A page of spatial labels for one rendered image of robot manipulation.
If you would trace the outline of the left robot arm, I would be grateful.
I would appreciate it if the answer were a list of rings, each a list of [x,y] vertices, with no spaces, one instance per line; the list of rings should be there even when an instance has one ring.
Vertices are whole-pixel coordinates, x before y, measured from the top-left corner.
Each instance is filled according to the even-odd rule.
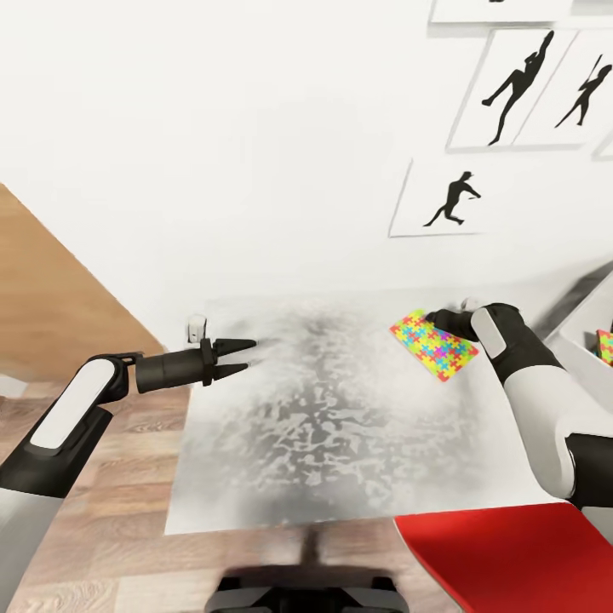
[[[217,359],[256,347],[256,341],[217,338],[212,343],[206,328],[206,316],[190,314],[182,352],[95,354],[0,466],[0,613],[7,612],[32,557],[112,420],[113,413],[99,405],[128,396],[128,366],[136,366],[140,394],[195,382],[208,386],[248,368],[217,365]]]

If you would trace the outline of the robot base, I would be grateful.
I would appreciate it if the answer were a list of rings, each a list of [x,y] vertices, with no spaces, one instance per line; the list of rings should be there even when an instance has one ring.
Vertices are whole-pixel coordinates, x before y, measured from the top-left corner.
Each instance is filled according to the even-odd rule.
[[[225,577],[203,613],[410,613],[392,578],[373,587],[240,587]]]

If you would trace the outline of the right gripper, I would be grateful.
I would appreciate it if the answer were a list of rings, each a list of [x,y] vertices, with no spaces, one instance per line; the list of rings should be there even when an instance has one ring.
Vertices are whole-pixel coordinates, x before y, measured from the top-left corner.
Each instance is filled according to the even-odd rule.
[[[447,333],[451,333],[453,336],[479,343],[477,339],[470,339],[467,334],[463,334],[461,321],[465,318],[465,315],[467,315],[466,312],[452,312],[448,309],[440,309],[437,312],[431,311],[424,319],[426,322],[432,322],[435,328],[447,331]]]

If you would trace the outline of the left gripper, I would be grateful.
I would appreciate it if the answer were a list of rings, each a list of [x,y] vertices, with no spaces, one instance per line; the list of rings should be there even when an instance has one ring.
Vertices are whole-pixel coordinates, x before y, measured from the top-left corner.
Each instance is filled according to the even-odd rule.
[[[200,340],[200,348],[163,355],[163,381],[167,381],[167,387],[185,386],[195,382],[208,386],[213,381],[248,368],[248,364],[217,365],[218,357],[252,347],[256,347],[254,340],[217,338],[215,343],[212,343],[210,338],[203,338]]]

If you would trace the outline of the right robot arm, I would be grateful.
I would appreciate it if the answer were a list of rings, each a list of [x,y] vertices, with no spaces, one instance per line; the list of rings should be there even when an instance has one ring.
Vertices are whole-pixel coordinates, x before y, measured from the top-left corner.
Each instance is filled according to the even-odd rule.
[[[424,319],[481,342],[537,483],[572,503],[613,547],[613,415],[571,377],[519,311],[467,297],[459,312],[440,309]]]

